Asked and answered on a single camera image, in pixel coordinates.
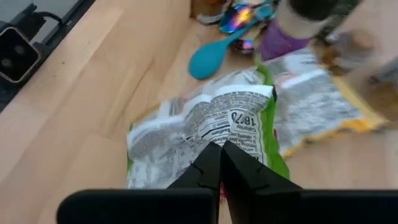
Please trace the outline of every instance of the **bottle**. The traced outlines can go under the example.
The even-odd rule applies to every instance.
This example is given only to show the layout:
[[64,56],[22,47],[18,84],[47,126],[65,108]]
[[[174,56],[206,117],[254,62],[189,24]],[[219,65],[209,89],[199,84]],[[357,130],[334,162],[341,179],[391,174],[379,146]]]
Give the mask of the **bottle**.
[[260,44],[263,60],[305,47],[327,23],[338,0],[282,0]]

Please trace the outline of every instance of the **iridescent spoon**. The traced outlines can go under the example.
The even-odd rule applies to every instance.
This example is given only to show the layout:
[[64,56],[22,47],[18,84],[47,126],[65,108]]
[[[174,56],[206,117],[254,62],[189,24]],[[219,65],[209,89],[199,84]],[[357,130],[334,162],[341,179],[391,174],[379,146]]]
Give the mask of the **iridescent spoon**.
[[223,63],[228,46],[246,33],[253,25],[263,21],[271,14],[272,8],[270,6],[261,6],[256,9],[255,18],[245,28],[236,31],[225,40],[206,44],[197,50],[188,66],[191,75],[199,80],[212,76]]
[[248,4],[238,4],[229,8],[220,20],[220,31],[232,34],[247,26],[253,18],[253,10]]

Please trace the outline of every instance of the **wooden table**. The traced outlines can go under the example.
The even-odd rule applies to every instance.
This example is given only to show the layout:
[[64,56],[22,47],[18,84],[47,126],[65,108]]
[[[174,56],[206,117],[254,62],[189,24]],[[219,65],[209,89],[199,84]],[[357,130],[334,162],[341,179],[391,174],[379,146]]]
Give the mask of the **wooden table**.
[[[0,114],[0,223],[55,223],[68,194],[126,186],[130,122],[200,85],[188,75],[190,56],[220,38],[217,27],[189,19],[189,8],[181,0],[93,4]],[[250,58],[229,53],[219,73],[250,66]],[[355,94],[349,86],[343,91]],[[314,144],[288,160],[292,180],[303,187],[397,187],[396,139],[390,131]],[[222,206],[221,223],[229,223],[227,211]]]

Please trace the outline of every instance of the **blue spoon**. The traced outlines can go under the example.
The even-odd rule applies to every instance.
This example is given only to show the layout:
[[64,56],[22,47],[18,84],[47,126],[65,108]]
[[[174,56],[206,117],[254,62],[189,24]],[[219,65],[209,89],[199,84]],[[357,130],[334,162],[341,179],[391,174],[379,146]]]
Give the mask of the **blue spoon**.
[[189,62],[188,70],[191,75],[199,80],[206,79],[221,66],[224,60],[228,46],[236,39],[240,38],[252,26],[263,21],[267,16],[272,14],[272,8],[268,5],[261,6],[255,11],[255,18],[244,28],[236,31],[227,39],[206,44],[198,49]]

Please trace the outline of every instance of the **blurry object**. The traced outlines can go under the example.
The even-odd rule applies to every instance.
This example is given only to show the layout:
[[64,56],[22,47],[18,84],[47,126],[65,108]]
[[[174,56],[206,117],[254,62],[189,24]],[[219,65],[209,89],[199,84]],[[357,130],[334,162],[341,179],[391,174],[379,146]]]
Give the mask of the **blurry object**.
[[398,57],[372,75],[369,83],[369,104],[390,121],[398,121]]
[[327,47],[322,61],[328,68],[349,72],[360,67],[373,55],[375,40],[365,30],[352,30],[337,35]]
[[389,121],[398,121],[398,88],[392,81],[373,83],[366,93],[370,106]]
[[337,0],[282,0],[264,34],[259,51],[263,60],[305,47],[327,22]]
[[366,117],[340,93],[309,48],[264,62],[275,80],[280,153],[302,144],[371,129]]
[[328,45],[329,41],[327,37],[345,21],[361,1],[362,0],[339,0],[335,9],[331,13],[331,19],[315,36],[315,38],[323,44]]
[[250,5],[262,4],[264,1],[266,0],[234,0],[234,2],[237,4],[250,4]]
[[253,19],[253,13],[253,8],[248,4],[229,8],[220,21],[220,31],[230,34],[245,27]]
[[275,16],[277,5],[275,4],[277,1],[273,1],[272,3],[265,3],[272,8],[272,15],[264,19],[261,25],[254,27],[249,32],[247,32],[241,39],[235,40],[232,43],[232,47],[235,51],[244,54],[251,55],[254,53],[256,46],[259,45],[258,38],[271,23],[272,18]]
[[231,3],[232,0],[191,0],[191,17],[202,24],[215,24]]
[[381,67],[371,76],[370,83],[392,82],[398,85],[398,57]]
[[264,30],[264,25],[260,24],[259,26],[253,27],[249,32],[247,32],[242,39],[235,40],[232,42],[232,48],[244,55],[251,55],[254,53],[254,43],[256,37]]
[[254,42],[253,40],[235,40],[232,43],[233,49],[235,51],[244,54],[244,55],[251,55],[254,53]]

